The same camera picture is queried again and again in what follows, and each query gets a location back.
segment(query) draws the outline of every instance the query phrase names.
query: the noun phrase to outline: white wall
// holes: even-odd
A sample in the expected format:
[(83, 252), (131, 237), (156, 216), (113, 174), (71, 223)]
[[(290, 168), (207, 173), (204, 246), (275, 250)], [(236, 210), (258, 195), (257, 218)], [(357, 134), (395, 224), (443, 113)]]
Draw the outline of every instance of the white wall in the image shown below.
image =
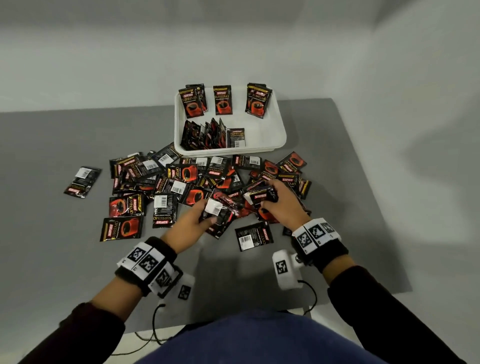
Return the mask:
[(381, 3), (10, 2), (0, 13), (0, 112), (171, 105), (192, 82), (328, 97)]
[(480, 2), (423, 0), (380, 25), (334, 100), (413, 293), (467, 362), (480, 348)]

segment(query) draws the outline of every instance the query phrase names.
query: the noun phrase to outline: gray table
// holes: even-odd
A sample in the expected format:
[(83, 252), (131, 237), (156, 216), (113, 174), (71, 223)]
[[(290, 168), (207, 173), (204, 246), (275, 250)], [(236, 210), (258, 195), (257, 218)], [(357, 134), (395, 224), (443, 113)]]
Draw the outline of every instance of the gray table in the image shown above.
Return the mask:
[[(263, 153), (277, 161), (295, 150), (307, 162), (313, 181), (306, 205), (343, 237), (355, 259), (392, 292), (409, 284), (384, 220), (334, 102), (330, 99), (279, 103), (287, 129), (286, 145)], [(88, 301), (113, 277), (115, 263), (137, 240), (99, 242), (108, 215), (112, 180), (108, 159), (136, 151), (158, 150), (172, 141), (173, 106), (0, 114), (3, 168), (0, 255), (0, 345), (36, 340), (53, 330), (78, 303)], [(85, 200), (62, 192), (81, 165), (103, 168)], [(152, 208), (144, 238), (152, 229)], [(249, 308), (290, 309), (312, 303), (312, 293), (281, 291), (273, 252), (289, 249), (282, 227), (272, 226), (274, 244), (240, 252), (234, 229), (254, 223), (235, 221), (216, 240), (204, 234), (179, 255), (177, 264), (196, 276), (192, 310), (159, 317), (158, 327), (211, 320)], [(328, 301), (326, 284), (313, 267), (303, 277)], [(157, 299), (143, 299), (127, 321), (127, 332), (151, 327)]]

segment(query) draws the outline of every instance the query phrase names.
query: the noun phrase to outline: dark maroon sleeve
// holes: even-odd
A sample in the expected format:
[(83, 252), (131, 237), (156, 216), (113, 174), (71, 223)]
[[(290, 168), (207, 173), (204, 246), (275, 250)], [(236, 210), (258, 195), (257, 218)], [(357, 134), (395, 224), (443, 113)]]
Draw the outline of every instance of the dark maroon sleeve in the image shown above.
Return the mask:
[(363, 347), (387, 363), (465, 363), (370, 273), (340, 273), (328, 296)]
[(124, 331), (123, 321), (114, 314), (81, 303), (19, 364), (100, 364), (113, 353)]

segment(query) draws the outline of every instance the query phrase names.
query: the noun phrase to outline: cable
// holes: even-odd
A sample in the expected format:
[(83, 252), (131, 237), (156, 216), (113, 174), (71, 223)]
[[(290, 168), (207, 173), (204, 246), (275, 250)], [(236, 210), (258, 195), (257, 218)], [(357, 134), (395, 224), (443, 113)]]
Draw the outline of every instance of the cable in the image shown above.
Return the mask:
[(309, 282), (306, 282), (302, 279), (299, 279), (298, 282), (299, 283), (305, 283), (307, 286), (309, 286), (310, 289), (312, 290), (313, 294), (315, 295), (315, 302), (313, 303), (313, 306), (310, 307), (307, 311), (305, 311), (303, 313), (303, 315), (305, 316), (307, 313), (309, 313), (311, 310), (313, 310), (313, 308), (317, 305), (317, 292), (315, 292), (315, 290), (313, 289), (312, 285)]
[(151, 342), (151, 341), (156, 341), (158, 345), (162, 346), (162, 345), (164, 344), (164, 342), (162, 342), (162, 341), (167, 341), (168, 339), (170, 339), (170, 338), (168, 338), (168, 339), (158, 339), (158, 337), (157, 337), (157, 335), (156, 335), (156, 331), (155, 331), (155, 315), (156, 315), (156, 312), (158, 311), (158, 309), (159, 309), (160, 307), (165, 307), (165, 304), (164, 304), (164, 303), (159, 304), (159, 305), (156, 307), (155, 311), (153, 312), (153, 317), (152, 317), (152, 329), (153, 329), (153, 333), (152, 333), (152, 336), (150, 336), (149, 339), (145, 339), (145, 338), (142, 338), (142, 337), (138, 334), (138, 332), (135, 332), (136, 337), (138, 337), (138, 338), (139, 338), (140, 340), (142, 340), (142, 341), (146, 341), (145, 345), (143, 345), (142, 347), (140, 347), (140, 348), (138, 348), (137, 350), (134, 350), (134, 351), (132, 351), (132, 352), (122, 352), (122, 353), (120, 353), (120, 354), (111, 354), (110, 356), (130, 355), (130, 354), (133, 354), (134, 352), (139, 352), (141, 349), (143, 349), (145, 346), (147, 346), (148, 343)]
[(141, 348), (137, 349), (137, 350), (134, 350), (134, 351), (132, 351), (132, 352), (123, 352), (123, 353), (120, 353), (120, 354), (112, 354), (111, 356), (130, 355), (130, 354), (133, 354), (134, 352), (139, 352), (141, 349), (143, 349), (145, 346), (147, 346), (150, 341), (153, 341), (153, 340), (151, 340), (152, 337), (153, 337), (153, 334), (152, 334), (152, 336), (150, 337), (150, 340), (147, 340), (147, 342), (145, 343), (145, 345), (142, 346)]

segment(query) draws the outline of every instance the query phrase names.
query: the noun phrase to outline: white plastic container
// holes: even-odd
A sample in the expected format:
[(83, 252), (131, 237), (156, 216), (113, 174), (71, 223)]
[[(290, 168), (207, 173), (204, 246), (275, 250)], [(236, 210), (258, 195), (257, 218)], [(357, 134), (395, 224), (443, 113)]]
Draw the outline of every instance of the white plastic container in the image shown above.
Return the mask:
[(183, 126), (187, 116), (183, 108), (180, 95), (175, 96), (175, 149), (184, 156), (207, 157), (223, 156), (230, 154), (250, 154), (259, 152), (269, 152), (282, 147), (287, 141), (287, 133), (283, 126), (282, 116), (278, 109), (275, 92), (272, 93), (268, 103), (267, 112), (263, 119), (247, 114), (245, 104), (247, 103), (247, 85), (232, 86), (232, 106), (233, 115), (215, 115), (215, 102), (213, 97), (213, 88), (206, 87), (208, 112), (204, 116), (189, 118), (199, 125), (205, 125), (212, 118), (218, 122), (221, 117), (227, 128), (245, 128), (245, 147), (239, 148), (221, 148), (207, 150), (185, 150), (180, 146)]

